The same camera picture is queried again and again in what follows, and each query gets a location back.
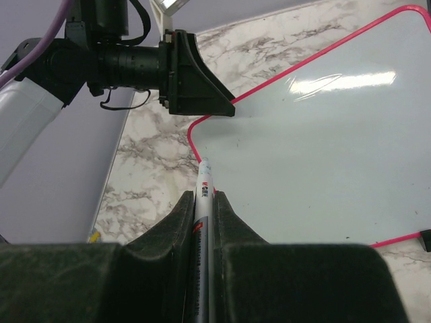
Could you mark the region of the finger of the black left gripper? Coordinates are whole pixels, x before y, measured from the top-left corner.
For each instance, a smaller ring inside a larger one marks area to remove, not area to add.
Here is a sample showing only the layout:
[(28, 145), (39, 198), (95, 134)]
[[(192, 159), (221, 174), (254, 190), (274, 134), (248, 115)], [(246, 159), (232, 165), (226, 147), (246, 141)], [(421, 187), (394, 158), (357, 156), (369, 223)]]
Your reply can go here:
[(168, 72), (168, 111), (181, 116), (235, 115), (234, 95), (203, 62), (194, 34), (173, 33)]

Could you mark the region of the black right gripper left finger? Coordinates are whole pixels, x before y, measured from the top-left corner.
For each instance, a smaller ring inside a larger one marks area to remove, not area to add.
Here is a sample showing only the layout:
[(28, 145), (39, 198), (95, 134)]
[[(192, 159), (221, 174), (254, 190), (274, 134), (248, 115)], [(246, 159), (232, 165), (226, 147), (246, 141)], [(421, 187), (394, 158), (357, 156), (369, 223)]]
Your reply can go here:
[(181, 322), (194, 196), (128, 244), (2, 244), (2, 322)]

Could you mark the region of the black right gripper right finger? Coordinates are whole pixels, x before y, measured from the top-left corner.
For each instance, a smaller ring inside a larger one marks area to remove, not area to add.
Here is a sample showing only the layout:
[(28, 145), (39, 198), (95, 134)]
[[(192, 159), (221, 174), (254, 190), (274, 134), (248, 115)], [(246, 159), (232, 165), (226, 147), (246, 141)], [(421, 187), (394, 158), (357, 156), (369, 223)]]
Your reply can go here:
[(407, 322), (379, 253), (357, 244), (270, 244), (224, 192), (213, 200), (217, 322)]

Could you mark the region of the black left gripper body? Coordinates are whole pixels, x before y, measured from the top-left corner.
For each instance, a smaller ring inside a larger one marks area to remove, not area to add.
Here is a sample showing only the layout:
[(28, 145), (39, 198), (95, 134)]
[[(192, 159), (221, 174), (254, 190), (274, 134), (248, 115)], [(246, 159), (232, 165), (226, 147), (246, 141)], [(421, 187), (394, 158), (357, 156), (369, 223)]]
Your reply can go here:
[(174, 90), (174, 31), (166, 29), (158, 46), (159, 103), (165, 108), (176, 108), (177, 99)]

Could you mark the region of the green capped whiteboard marker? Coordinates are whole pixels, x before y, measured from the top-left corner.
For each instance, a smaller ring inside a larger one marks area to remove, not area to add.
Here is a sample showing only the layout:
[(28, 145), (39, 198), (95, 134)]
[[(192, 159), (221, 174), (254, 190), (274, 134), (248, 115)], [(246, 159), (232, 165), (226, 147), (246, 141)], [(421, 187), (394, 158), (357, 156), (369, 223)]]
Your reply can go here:
[(192, 228), (191, 322), (214, 322), (213, 305), (213, 178), (208, 159), (199, 163)]

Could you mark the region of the pink framed whiteboard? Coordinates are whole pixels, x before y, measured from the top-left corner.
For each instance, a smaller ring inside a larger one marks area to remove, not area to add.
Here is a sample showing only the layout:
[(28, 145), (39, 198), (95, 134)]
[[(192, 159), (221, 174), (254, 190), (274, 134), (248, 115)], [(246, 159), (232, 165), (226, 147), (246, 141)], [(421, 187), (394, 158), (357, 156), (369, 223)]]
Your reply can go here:
[(194, 122), (189, 144), (272, 243), (384, 246), (430, 228), (430, 14), (405, 5)]

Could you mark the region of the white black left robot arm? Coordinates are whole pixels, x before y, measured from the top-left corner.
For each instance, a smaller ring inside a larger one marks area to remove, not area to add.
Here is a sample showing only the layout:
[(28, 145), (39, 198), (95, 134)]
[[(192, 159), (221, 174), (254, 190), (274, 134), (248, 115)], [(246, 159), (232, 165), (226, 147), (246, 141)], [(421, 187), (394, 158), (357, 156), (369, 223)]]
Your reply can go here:
[(159, 93), (172, 115), (235, 114), (194, 34), (172, 27), (183, 1), (63, 1), (42, 38), (23, 41), (1, 67), (1, 180), (83, 86)]

